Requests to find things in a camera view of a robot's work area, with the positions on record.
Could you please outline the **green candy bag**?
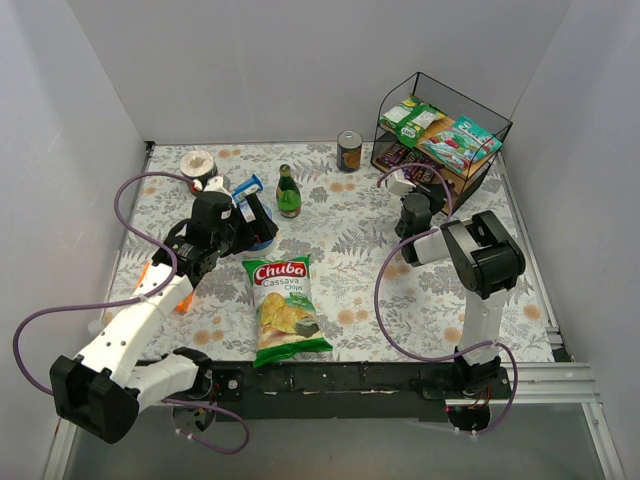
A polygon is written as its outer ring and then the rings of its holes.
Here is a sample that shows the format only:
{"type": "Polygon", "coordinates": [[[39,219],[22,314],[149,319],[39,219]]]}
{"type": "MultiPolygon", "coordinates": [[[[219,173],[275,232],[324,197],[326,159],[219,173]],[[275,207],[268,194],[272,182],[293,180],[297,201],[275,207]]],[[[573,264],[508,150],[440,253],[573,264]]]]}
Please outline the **green candy bag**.
{"type": "Polygon", "coordinates": [[[414,148],[427,128],[442,120],[446,114],[430,103],[409,95],[379,117],[378,123],[391,129],[397,140],[408,148],[414,148]]]}

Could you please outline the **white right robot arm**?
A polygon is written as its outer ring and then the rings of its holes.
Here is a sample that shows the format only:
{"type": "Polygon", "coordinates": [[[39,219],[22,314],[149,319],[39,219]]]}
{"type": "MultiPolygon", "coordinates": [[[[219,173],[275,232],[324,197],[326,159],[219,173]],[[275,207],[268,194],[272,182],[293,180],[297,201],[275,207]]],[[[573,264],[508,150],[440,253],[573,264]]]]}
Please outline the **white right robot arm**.
{"type": "Polygon", "coordinates": [[[498,340],[508,293],[526,269],[519,245],[496,214],[485,210],[453,220],[429,235],[432,212],[426,193],[415,187],[401,196],[395,227],[401,254],[413,267],[449,260],[465,290],[465,319],[451,367],[450,387],[471,394],[498,376],[498,340]]]}

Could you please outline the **green glass bottle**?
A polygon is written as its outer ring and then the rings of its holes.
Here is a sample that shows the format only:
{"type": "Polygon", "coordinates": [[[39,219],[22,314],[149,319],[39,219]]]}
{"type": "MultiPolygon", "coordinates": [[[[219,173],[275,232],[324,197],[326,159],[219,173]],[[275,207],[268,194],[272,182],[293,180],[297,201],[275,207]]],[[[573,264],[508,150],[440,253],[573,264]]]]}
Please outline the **green glass bottle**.
{"type": "Polygon", "coordinates": [[[301,195],[292,177],[291,167],[282,164],[279,167],[279,181],[276,188],[276,202],[279,212],[286,218],[295,218],[301,211],[301,195]]]}

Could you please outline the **purple m&m bag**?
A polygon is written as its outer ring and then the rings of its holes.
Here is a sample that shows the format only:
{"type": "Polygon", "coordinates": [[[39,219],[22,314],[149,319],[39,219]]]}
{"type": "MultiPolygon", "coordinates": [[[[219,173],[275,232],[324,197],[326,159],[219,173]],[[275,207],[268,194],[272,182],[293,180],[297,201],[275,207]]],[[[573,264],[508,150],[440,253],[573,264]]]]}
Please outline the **purple m&m bag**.
{"type": "Polygon", "coordinates": [[[400,166],[405,169],[414,168],[416,164],[424,164],[425,155],[419,150],[411,150],[402,157],[400,166]]]}
{"type": "Polygon", "coordinates": [[[416,185],[429,185],[438,179],[437,172],[438,169],[435,167],[414,167],[409,179],[416,185]]]}
{"type": "Polygon", "coordinates": [[[408,149],[406,146],[395,142],[376,159],[375,164],[383,171],[387,171],[399,164],[407,153],[408,149]]]}

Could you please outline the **teal Fox's candy bag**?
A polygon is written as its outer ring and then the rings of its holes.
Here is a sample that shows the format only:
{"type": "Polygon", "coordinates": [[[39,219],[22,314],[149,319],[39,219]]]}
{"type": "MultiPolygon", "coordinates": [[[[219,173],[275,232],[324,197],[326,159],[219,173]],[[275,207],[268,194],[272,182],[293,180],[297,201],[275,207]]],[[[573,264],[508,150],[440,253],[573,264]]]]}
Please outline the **teal Fox's candy bag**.
{"type": "Polygon", "coordinates": [[[442,163],[462,173],[499,150],[502,141],[470,118],[460,116],[451,127],[421,145],[442,163]]]}

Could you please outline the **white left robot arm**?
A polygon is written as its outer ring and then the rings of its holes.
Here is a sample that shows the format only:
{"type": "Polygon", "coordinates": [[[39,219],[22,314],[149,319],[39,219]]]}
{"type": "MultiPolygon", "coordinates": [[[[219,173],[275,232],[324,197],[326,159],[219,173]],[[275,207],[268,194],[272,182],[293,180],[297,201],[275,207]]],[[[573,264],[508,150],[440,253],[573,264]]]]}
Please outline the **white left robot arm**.
{"type": "Polygon", "coordinates": [[[168,232],[129,305],[123,307],[74,358],[58,357],[50,369],[57,414],[113,444],[140,412],[173,394],[203,385],[206,355],[178,349],[141,366],[141,353],[220,258],[275,238],[277,225],[256,194],[242,210],[220,191],[199,194],[191,216],[168,232]]]}

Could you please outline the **purple M&M bag front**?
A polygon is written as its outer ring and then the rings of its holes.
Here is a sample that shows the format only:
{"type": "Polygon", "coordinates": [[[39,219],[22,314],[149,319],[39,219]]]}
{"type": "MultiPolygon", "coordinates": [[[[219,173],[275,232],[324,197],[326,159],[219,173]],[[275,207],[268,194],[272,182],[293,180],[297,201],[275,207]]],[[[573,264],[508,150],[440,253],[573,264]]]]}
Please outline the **purple M&M bag front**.
{"type": "Polygon", "coordinates": [[[406,146],[395,142],[376,159],[375,164],[383,171],[387,171],[399,164],[407,153],[408,149],[406,146]]]}

